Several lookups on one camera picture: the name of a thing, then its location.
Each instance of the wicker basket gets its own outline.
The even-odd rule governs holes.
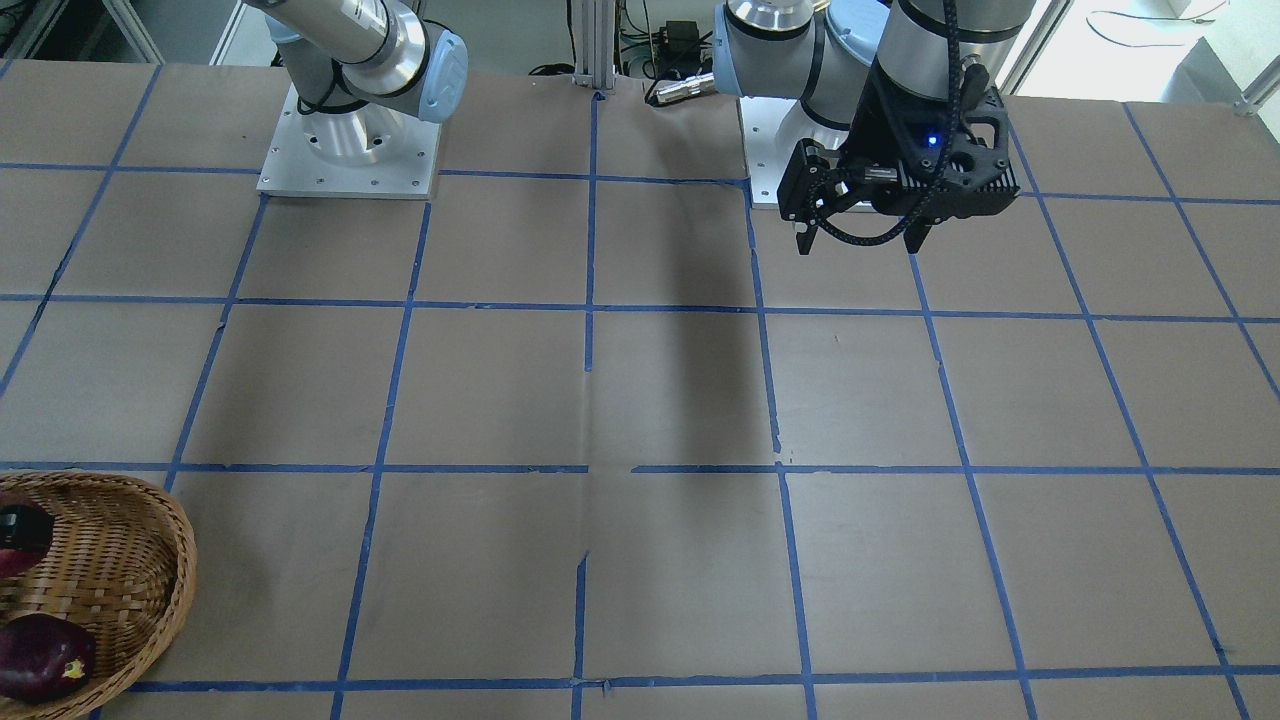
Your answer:
[[[196,594],[191,523],[164,491],[119,475],[0,475],[0,489],[56,519],[44,561],[0,579],[0,619],[46,612],[97,641],[87,687],[37,706],[0,698],[0,720],[78,717],[133,684],[182,629]]]

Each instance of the eggplant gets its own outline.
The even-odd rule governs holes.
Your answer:
[[[52,542],[52,515],[26,496],[0,492],[0,578],[35,568]]]
[[[0,694],[40,705],[72,694],[93,674],[93,635],[52,615],[0,628]]]

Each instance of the aluminum base plate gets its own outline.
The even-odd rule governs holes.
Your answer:
[[[780,97],[739,97],[742,118],[742,146],[746,150],[746,169],[751,177],[751,205],[778,206],[778,183],[791,160],[791,151],[781,151],[774,140],[782,118],[796,104]]]
[[[372,165],[339,165],[308,146],[297,101],[291,86],[257,178],[259,191],[280,197],[431,199],[440,126],[404,118],[408,135],[402,152]]]

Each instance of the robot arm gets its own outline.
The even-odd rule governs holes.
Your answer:
[[[1014,201],[1009,117],[988,68],[1009,54],[1032,5],[896,0],[888,10],[876,0],[832,0],[815,13],[810,0],[724,3],[717,87],[797,97],[820,131],[795,143],[778,187],[778,210],[796,224],[801,254],[819,229],[861,246],[905,233],[916,252],[947,218],[995,215]],[[832,131],[832,147],[814,140]],[[864,201],[899,223],[856,237],[828,220]]]
[[[467,46],[399,0],[244,0],[266,13],[298,97],[311,111],[365,102],[443,123],[467,78]]]

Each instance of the robotic arm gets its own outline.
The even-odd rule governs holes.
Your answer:
[[[372,102],[443,123],[467,81],[467,46],[399,0],[244,0],[266,13],[303,113]]]
[[[244,0],[266,14],[293,87],[257,188],[426,200],[467,46],[401,0]]]
[[[995,215],[1014,201],[1009,115],[989,68],[1009,54],[1032,5],[896,0],[890,10],[832,0],[814,12],[810,0],[724,3],[717,87],[797,97],[814,129],[795,142],[778,187],[778,211],[795,223],[803,255],[819,229],[859,246],[902,234],[914,254],[933,225]],[[900,220],[876,237],[831,223],[858,202]]]

